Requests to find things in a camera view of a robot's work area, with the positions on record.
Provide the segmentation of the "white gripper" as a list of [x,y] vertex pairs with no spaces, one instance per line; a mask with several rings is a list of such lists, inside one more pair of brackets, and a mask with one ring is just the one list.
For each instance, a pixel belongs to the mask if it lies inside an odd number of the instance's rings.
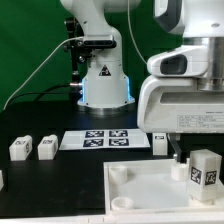
[[145,133],[169,133],[181,164],[187,157],[176,133],[224,133],[224,93],[199,89],[208,64],[208,48],[197,45],[183,45],[147,62],[150,75],[141,86],[137,125]]

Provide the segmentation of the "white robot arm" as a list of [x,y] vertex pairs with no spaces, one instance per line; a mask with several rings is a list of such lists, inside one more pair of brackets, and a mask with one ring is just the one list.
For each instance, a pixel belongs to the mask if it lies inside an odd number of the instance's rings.
[[[60,0],[79,22],[83,35],[76,47],[88,62],[82,80],[81,108],[118,110],[134,100],[122,70],[119,31],[105,20],[141,0]],[[153,18],[163,31],[178,35],[182,45],[145,60],[149,76],[138,102],[137,125],[146,133],[224,132],[220,123],[199,119],[224,112],[224,0],[152,0]]]

